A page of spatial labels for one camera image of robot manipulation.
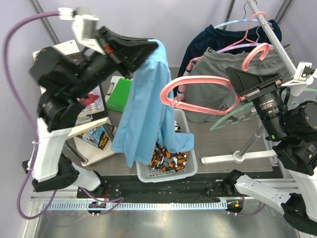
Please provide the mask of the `pink plastic hanger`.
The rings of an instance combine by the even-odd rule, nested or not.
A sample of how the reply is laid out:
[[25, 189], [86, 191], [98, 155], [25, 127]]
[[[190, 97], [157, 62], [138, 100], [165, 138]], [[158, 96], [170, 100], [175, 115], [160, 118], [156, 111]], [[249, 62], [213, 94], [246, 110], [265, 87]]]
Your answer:
[[202, 56], [190, 60], [180, 77], [163, 87], [160, 100], [164, 105], [185, 110], [189, 116], [226, 115], [240, 103], [226, 69], [263, 72], [269, 61], [261, 61], [272, 58], [272, 50], [268, 43], [257, 44], [251, 52], [236, 55], [226, 49], [207, 48]]

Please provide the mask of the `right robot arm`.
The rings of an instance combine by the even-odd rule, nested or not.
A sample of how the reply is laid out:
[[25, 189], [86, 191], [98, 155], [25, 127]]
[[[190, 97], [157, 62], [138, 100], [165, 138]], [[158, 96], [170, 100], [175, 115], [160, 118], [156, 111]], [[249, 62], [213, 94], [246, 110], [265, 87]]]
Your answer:
[[293, 228], [310, 235], [317, 233], [317, 104], [306, 101], [288, 109], [291, 88], [279, 73], [257, 75], [233, 67], [226, 69], [236, 95], [251, 102], [275, 142], [273, 151], [292, 175], [298, 193], [284, 192], [233, 170], [224, 179], [230, 196], [251, 196], [281, 213]]

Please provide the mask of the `green plastic hanger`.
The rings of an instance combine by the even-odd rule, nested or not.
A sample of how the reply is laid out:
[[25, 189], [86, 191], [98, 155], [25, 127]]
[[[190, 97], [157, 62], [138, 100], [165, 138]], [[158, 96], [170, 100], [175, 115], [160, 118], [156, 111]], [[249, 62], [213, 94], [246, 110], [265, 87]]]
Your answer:
[[[317, 88], [316, 87], [308, 87], [303, 93], [298, 97], [291, 96], [288, 101], [288, 110], [294, 109], [299, 106], [301, 103], [307, 101], [316, 101], [317, 100]], [[253, 118], [258, 118], [258, 114], [252, 103], [245, 104], [235, 110], [231, 111], [231, 113], [222, 116], [216, 122], [212, 123], [210, 127], [210, 131], [214, 131], [217, 129], [221, 129], [226, 127], [227, 125], [237, 124], [239, 122], [248, 121]]]

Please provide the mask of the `orange camouflage shorts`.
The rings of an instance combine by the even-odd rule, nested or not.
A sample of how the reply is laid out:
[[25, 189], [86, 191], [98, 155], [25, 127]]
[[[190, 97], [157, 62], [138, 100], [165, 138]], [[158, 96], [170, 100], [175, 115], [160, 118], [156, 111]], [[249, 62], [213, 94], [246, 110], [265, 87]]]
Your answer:
[[170, 153], [163, 145], [156, 143], [149, 167], [164, 172], [179, 172], [185, 169], [188, 152]]

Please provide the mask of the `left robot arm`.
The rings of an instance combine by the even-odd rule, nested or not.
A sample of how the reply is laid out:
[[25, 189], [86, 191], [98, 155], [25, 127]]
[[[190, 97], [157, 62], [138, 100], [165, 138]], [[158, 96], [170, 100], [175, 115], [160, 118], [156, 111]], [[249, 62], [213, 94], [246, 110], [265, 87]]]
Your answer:
[[77, 166], [62, 153], [78, 115], [84, 110], [81, 100], [114, 72], [131, 77], [157, 49], [148, 38], [120, 36], [102, 27], [95, 31], [93, 53], [75, 63], [54, 47], [39, 51], [31, 76], [45, 88], [37, 108], [36, 157], [23, 162], [32, 175], [35, 191], [54, 191], [70, 185], [102, 197], [106, 183], [96, 171]]

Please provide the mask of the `light blue shorts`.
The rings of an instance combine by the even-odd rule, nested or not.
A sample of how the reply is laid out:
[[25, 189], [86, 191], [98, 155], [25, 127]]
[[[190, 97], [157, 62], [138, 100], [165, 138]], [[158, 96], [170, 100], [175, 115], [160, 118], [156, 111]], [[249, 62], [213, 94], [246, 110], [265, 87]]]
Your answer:
[[134, 73], [127, 104], [112, 142], [111, 150], [123, 153], [126, 164], [149, 165], [155, 145], [168, 152], [189, 152], [194, 148], [191, 133], [175, 132], [174, 108], [164, 105], [160, 92], [171, 81], [166, 50], [162, 42], [151, 39], [158, 48]]

